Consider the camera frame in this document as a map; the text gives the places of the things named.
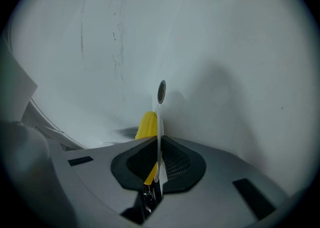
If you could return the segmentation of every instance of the curved white surface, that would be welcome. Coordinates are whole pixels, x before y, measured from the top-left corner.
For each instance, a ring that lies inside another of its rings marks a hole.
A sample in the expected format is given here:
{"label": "curved white surface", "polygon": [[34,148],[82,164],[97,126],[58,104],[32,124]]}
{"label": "curved white surface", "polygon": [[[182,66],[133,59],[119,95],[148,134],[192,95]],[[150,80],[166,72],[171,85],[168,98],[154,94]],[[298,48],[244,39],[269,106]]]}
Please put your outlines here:
{"label": "curved white surface", "polygon": [[289,194],[313,172],[319,35],[301,0],[21,0],[9,41],[34,102],[85,147],[127,141],[165,79],[167,135],[232,152]]}

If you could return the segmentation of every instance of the black rectangular slot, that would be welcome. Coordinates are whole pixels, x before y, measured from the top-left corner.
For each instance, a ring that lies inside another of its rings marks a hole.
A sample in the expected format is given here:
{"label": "black rectangular slot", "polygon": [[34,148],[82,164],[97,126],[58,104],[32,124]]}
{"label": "black rectangular slot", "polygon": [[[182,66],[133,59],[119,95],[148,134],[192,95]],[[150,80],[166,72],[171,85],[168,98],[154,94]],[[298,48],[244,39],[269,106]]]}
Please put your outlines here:
{"label": "black rectangular slot", "polygon": [[76,166],[76,165],[80,165],[89,161],[92,161],[93,158],[87,156],[87,157],[82,157],[82,158],[75,158],[75,159],[71,159],[68,160],[70,166]]}
{"label": "black rectangular slot", "polygon": [[241,179],[232,183],[259,220],[275,210],[275,207],[271,205],[248,179]]}

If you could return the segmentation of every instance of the white wall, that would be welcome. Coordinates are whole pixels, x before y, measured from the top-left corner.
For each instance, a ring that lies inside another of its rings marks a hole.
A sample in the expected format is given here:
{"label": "white wall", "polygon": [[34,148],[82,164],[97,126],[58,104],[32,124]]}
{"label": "white wall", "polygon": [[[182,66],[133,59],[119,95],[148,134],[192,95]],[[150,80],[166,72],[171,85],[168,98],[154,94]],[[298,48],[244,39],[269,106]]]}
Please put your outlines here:
{"label": "white wall", "polygon": [[301,0],[22,0],[10,42],[33,100],[86,147],[126,141],[165,79],[166,134],[232,152],[288,194],[312,174],[319,35]]}

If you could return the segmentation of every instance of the yellow object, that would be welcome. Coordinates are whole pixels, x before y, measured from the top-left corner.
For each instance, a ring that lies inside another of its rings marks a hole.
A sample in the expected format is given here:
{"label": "yellow object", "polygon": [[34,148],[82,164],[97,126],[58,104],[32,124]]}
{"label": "yellow object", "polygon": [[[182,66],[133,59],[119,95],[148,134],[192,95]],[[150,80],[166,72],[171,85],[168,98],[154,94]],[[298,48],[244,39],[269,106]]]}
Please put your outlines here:
{"label": "yellow object", "polygon": [[[144,114],[138,132],[136,133],[135,139],[141,139],[145,137],[157,136],[157,115],[155,112],[148,111]],[[157,172],[157,163],[155,163],[153,169],[151,170],[149,176],[144,181],[145,185],[151,185],[156,172]]]}

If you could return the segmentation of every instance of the white plastic panel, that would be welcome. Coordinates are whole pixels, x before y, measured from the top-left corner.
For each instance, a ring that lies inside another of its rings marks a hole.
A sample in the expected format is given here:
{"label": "white plastic panel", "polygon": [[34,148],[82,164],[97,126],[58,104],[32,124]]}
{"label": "white plastic panel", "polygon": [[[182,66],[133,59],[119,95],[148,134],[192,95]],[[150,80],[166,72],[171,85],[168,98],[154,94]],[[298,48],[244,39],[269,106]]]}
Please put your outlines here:
{"label": "white plastic panel", "polygon": [[33,100],[95,148],[157,103],[167,135],[232,152],[292,194],[318,154],[317,26],[302,0],[21,0]]}

